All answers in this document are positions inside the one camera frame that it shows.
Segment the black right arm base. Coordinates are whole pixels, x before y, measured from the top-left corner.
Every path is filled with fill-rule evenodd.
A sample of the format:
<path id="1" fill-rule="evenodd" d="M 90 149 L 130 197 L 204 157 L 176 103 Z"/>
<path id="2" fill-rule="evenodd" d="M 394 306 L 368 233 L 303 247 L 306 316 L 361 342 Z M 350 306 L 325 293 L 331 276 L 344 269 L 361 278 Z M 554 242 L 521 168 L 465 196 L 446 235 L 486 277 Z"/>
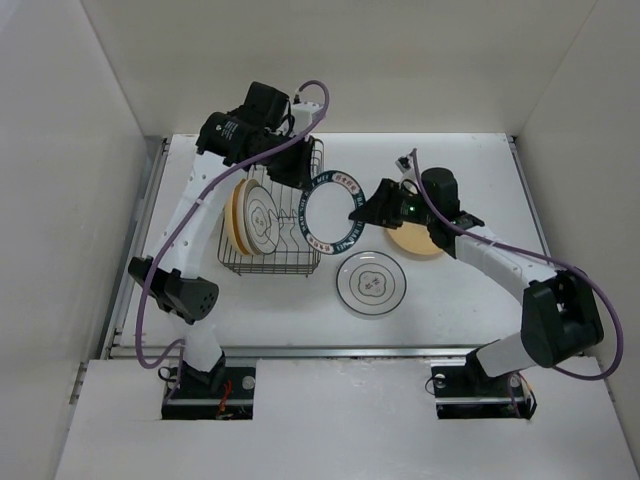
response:
<path id="1" fill-rule="evenodd" d="M 463 366 L 433 366 L 428 382 L 439 420 L 531 420 L 538 402 L 520 373 L 472 381 Z"/>

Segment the aluminium table rail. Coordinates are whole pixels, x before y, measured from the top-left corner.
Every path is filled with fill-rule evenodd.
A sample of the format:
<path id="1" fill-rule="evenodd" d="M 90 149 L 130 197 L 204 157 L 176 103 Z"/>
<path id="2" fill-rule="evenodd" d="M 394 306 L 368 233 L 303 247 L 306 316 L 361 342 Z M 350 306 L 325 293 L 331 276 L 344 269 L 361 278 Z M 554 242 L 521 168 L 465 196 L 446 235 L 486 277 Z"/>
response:
<path id="1" fill-rule="evenodd" d="M 353 174 L 367 192 L 393 177 L 396 159 L 416 149 L 422 167 L 450 169 L 463 208 L 504 241 L 543 252 L 547 245 L 530 201 L 514 139 L 507 134 L 326 134 L 324 163 Z M 508 336 L 520 325 L 517 302 L 475 269 L 439 254 L 403 252 L 369 227 L 359 250 L 386 253 L 406 274 L 407 293 L 392 312 L 368 317 L 340 300 L 341 258 L 321 259 L 308 275 L 237 274 L 221 264 L 212 240 L 203 271 L 221 291 L 216 334 L 233 357 L 459 355 Z"/>

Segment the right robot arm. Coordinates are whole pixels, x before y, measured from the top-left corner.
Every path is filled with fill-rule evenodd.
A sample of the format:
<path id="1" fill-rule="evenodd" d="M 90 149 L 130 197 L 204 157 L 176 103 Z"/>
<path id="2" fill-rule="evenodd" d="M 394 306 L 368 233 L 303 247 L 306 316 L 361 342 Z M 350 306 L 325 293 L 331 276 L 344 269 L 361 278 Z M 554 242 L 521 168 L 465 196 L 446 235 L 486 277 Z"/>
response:
<path id="1" fill-rule="evenodd" d="M 487 393 L 500 377 L 516 371 L 553 368 L 604 338 L 584 276 L 499 248 L 485 223 L 461 209 L 458 184 L 448 169 L 427 169 L 412 187 L 383 179 L 349 217 L 390 229 L 405 223 L 426 226 L 438 248 L 484 273 L 521 305 L 518 332 L 467 355 L 463 381 L 474 393 Z"/>

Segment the cream white plate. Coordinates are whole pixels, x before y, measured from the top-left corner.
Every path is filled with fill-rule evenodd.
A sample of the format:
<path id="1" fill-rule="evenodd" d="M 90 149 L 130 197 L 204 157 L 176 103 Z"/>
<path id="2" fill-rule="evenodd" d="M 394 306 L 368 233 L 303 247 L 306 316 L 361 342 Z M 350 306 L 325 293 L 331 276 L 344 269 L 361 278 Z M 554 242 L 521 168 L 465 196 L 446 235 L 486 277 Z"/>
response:
<path id="1" fill-rule="evenodd" d="M 240 182 L 234 192 L 234 228 L 236 232 L 238 247 L 242 254 L 245 256 L 257 255 L 257 250 L 252 243 L 245 221 L 247 197 L 251 189 L 256 187 L 257 185 L 258 182 L 256 180 L 245 179 Z"/>

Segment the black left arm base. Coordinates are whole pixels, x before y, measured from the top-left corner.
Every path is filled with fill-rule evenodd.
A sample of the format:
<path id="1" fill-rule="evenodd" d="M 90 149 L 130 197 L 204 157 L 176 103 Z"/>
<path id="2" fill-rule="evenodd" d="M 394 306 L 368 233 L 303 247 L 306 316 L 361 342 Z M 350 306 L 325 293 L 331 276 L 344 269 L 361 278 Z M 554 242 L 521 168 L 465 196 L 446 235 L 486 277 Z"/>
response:
<path id="1" fill-rule="evenodd" d="M 213 387 L 203 386 L 182 375 L 176 390 L 178 367 L 161 367 L 159 378 L 165 383 L 161 418 L 163 420 L 252 420 L 256 368 L 227 366 L 222 380 Z"/>

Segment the white bowl green band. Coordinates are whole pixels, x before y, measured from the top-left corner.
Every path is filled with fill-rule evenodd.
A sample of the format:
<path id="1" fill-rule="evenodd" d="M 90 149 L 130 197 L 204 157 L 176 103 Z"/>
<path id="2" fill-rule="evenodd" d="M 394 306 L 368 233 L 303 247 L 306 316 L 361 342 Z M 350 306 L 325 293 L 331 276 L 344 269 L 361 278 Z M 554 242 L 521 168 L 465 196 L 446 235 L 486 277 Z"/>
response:
<path id="1" fill-rule="evenodd" d="M 363 235 L 365 224 L 350 220 L 349 215 L 365 200 L 360 184 L 346 172 L 328 170 L 317 175 L 299 202 L 299 227 L 305 241 L 324 255 L 352 248 Z"/>

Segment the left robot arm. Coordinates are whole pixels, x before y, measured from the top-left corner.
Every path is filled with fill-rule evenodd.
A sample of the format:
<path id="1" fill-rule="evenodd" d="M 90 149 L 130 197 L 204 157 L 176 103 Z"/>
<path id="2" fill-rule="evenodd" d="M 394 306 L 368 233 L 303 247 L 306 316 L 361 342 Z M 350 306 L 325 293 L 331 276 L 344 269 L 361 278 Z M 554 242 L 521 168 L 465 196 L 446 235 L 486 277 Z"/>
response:
<path id="1" fill-rule="evenodd" d="M 318 104 L 304 103 L 300 93 L 317 87 Z M 298 190 L 310 187 L 312 131 L 329 109 L 330 94 L 319 80 L 308 80 L 293 95 L 254 81 L 244 101 L 225 112 L 213 112 L 198 133 L 190 177 L 156 247 L 134 257 L 129 275 L 141 288 L 135 321 L 134 348 L 145 369 L 161 366 L 172 349 L 181 356 L 179 379 L 201 396 L 223 387 L 225 360 L 211 312 L 219 287 L 200 274 L 209 238 L 235 186 L 255 165 L 271 180 Z M 178 320 L 178 339 L 156 360 L 143 352 L 143 323 L 149 300 Z"/>

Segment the yellow plate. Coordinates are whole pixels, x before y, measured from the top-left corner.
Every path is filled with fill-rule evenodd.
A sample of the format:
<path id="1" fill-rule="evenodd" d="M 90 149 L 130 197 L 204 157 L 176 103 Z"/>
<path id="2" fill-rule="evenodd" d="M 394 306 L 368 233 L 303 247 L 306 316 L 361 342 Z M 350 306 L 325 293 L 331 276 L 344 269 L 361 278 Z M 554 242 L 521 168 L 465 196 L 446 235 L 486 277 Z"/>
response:
<path id="1" fill-rule="evenodd" d="M 240 183 L 238 183 L 234 187 L 232 193 L 228 197 L 228 200 L 224 208 L 225 231 L 226 231 L 229 242 L 231 243 L 234 250 L 238 253 L 240 253 L 241 250 L 238 243 L 238 238 L 237 238 L 236 228 L 235 228 L 235 206 L 236 206 L 237 195 L 239 193 L 240 187 L 241 187 Z"/>

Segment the white plate green rim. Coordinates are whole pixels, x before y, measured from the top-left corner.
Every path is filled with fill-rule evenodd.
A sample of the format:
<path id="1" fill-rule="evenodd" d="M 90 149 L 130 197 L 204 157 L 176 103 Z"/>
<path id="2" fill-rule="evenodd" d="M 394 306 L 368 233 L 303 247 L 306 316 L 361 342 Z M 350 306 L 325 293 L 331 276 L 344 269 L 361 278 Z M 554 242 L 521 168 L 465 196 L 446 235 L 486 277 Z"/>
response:
<path id="1" fill-rule="evenodd" d="M 336 291 L 352 312 L 365 317 L 387 315 L 403 302 L 407 278 L 400 264 L 379 251 L 361 251 L 338 267 Z"/>
<path id="2" fill-rule="evenodd" d="M 262 255 L 273 253 L 280 239 L 276 204 L 261 185 L 248 190 L 245 201 L 245 225 L 255 250 Z"/>

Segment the tan plastic plate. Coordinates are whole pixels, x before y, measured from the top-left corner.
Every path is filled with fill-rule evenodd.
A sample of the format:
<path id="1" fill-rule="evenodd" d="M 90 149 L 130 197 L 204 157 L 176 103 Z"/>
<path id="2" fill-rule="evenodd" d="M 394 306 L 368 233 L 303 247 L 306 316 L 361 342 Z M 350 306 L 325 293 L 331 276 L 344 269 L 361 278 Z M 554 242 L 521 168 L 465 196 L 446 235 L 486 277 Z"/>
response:
<path id="1" fill-rule="evenodd" d="M 426 226 L 405 222 L 396 229 L 387 229 L 386 233 L 398 247 L 409 254 L 432 257 L 443 253 L 431 239 Z"/>

